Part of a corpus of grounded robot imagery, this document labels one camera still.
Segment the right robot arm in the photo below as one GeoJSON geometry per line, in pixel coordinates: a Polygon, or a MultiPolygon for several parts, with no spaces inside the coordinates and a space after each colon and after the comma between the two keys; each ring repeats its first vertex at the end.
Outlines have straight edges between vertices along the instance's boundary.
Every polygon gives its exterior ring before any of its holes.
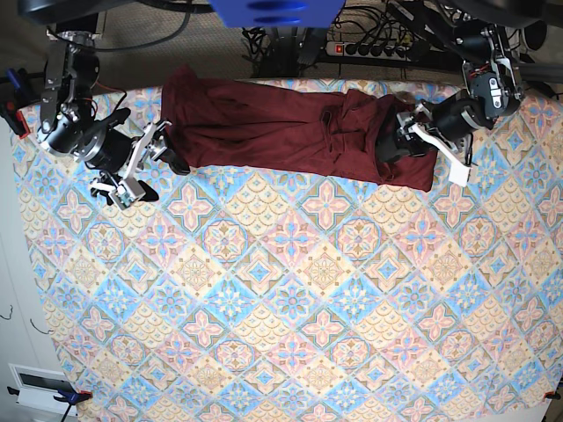
{"type": "Polygon", "coordinates": [[[127,209],[137,201],[154,202],[157,192],[137,175],[146,161],[162,161],[178,175],[190,172],[175,153],[166,133],[170,121],[148,124],[143,134],[130,137],[118,131],[131,111],[117,105],[105,118],[96,117],[92,90],[99,80],[99,58],[93,33],[67,31],[55,35],[45,69],[37,140],[47,152],[70,156],[99,176],[90,184],[92,196],[127,209]]]}

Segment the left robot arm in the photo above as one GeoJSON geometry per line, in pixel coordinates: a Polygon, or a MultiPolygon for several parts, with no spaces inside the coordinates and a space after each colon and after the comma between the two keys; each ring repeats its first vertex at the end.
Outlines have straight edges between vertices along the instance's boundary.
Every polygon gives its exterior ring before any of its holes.
{"type": "Polygon", "coordinates": [[[506,33],[474,18],[453,19],[438,1],[434,7],[412,1],[399,8],[412,15],[414,33],[462,60],[464,88],[440,103],[421,100],[411,112],[391,109],[385,123],[389,130],[377,137],[376,157],[394,163],[438,149],[451,163],[469,168],[473,133],[493,129],[523,100],[506,33]]]}

